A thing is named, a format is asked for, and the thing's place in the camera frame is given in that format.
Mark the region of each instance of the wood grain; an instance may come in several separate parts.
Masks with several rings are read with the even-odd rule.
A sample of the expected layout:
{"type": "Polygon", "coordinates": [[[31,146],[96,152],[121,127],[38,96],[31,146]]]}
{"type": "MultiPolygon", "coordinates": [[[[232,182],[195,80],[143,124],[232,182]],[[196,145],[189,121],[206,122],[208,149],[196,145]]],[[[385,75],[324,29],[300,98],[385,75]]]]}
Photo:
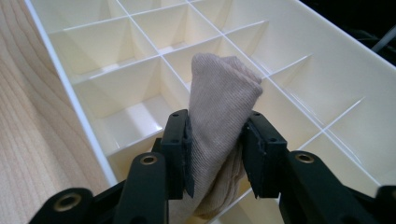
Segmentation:
{"type": "Polygon", "coordinates": [[[108,187],[22,0],[0,0],[0,223],[48,197],[108,187]]]}

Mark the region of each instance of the drawer organizer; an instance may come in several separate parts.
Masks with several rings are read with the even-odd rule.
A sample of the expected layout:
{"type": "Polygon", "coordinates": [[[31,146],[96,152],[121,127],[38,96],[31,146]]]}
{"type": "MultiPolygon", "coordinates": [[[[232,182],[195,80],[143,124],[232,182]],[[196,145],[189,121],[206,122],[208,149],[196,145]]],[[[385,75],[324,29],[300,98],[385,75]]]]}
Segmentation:
{"type": "MultiPolygon", "coordinates": [[[[110,185],[188,108],[198,52],[236,55],[262,77],[254,109],[289,150],[319,155],[368,195],[396,184],[395,67],[299,1],[26,3],[110,185]]],[[[276,201],[251,194],[244,182],[212,222],[279,222],[276,201]]]]}

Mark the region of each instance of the fabric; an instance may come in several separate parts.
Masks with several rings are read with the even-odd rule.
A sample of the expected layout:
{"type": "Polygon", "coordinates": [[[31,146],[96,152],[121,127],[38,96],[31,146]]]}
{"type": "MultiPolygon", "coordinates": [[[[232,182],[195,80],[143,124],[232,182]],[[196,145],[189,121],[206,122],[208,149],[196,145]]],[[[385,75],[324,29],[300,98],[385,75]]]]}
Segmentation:
{"type": "Polygon", "coordinates": [[[262,94],[261,79],[236,57],[196,54],[191,62],[189,117],[194,198],[169,202],[170,223],[192,214],[211,218],[236,197],[244,174],[237,139],[262,94]]]}

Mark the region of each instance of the storage compartment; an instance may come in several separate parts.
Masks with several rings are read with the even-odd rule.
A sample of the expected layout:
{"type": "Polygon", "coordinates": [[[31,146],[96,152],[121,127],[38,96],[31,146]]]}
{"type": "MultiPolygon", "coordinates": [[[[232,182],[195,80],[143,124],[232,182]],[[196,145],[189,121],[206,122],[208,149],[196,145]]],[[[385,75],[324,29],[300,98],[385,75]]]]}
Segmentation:
{"type": "Polygon", "coordinates": [[[117,0],[32,0],[47,33],[125,16],[117,0]]]}
{"type": "Polygon", "coordinates": [[[128,18],[70,29],[49,37],[73,83],[157,55],[128,18]]]}
{"type": "Polygon", "coordinates": [[[274,199],[255,199],[252,190],[242,195],[229,209],[223,211],[219,216],[208,223],[247,223],[260,224],[284,223],[280,214],[277,201],[274,199]]]}
{"type": "Polygon", "coordinates": [[[314,62],[317,59],[305,57],[271,78],[317,123],[326,127],[355,106],[363,95],[354,91],[353,84],[346,80],[353,78],[350,74],[330,66],[318,66],[319,62],[314,62]]]}
{"type": "Polygon", "coordinates": [[[184,48],[219,33],[189,5],[133,16],[160,53],[184,48]]]}
{"type": "Polygon", "coordinates": [[[172,68],[175,69],[189,89],[192,82],[191,60],[197,53],[213,53],[220,57],[236,56],[246,67],[253,70],[258,77],[263,78],[262,72],[243,53],[224,37],[217,37],[204,43],[164,55],[166,61],[171,64],[172,68]]]}
{"type": "Polygon", "coordinates": [[[163,7],[171,7],[183,4],[183,0],[120,0],[122,6],[129,14],[151,11],[163,7]]]}
{"type": "Polygon", "coordinates": [[[311,53],[304,43],[290,41],[293,36],[286,32],[271,21],[260,21],[227,37],[267,74],[272,74],[311,53]]]}
{"type": "Polygon", "coordinates": [[[396,133],[392,112],[396,102],[395,96],[389,94],[391,88],[375,90],[387,102],[385,105],[377,97],[367,96],[330,128],[332,137],[341,142],[347,155],[381,185],[394,185],[396,176],[395,144],[391,141],[396,133]]]}
{"type": "Polygon", "coordinates": [[[162,136],[163,131],[156,132],[155,134],[143,138],[142,140],[137,141],[128,147],[115,150],[111,154],[109,154],[107,156],[108,161],[114,171],[114,174],[116,175],[116,178],[120,182],[126,179],[134,158],[142,153],[151,151],[155,139],[162,136]]]}
{"type": "Polygon", "coordinates": [[[105,154],[160,132],[168,116],[189,101],[161,58],[91,78],[75,90],[105,154]]]}
{"type": "Polygon", "coordinates": [[[262,20],[260,10],[244,1],[197,1],[192,5],[223,33],[262,20]]]}

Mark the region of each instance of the bolt hole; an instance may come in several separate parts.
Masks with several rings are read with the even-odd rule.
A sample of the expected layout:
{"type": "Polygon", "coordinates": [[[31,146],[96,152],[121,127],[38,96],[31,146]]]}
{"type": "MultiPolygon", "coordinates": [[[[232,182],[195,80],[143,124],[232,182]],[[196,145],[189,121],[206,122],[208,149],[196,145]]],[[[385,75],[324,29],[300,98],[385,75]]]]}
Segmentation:
{"type": "Polygon", "coordinates": [[[151,165],[157,161],[157,157],[155,156],[146,156],[140,160],[140,163],[143,165],[151,165]]]}
{"type": "Polygon", "coordinates": [[[296,155],[296,159],[298,161],[304,162],[304,163],[312,163],[312,162],[314,162],[314,158],[313,157],[311,157],[311,156],[309,156],[307,154],[304,154],[304,153],[297,154],[296,155]]]}
{"type": "Polygon", "coordinates": [[[68,193],[56,201],[55,205],[53,205],[53,209],[57,212],[65,212],[77,206],[80,202],[81,195],[75,192],[68,193]]]}

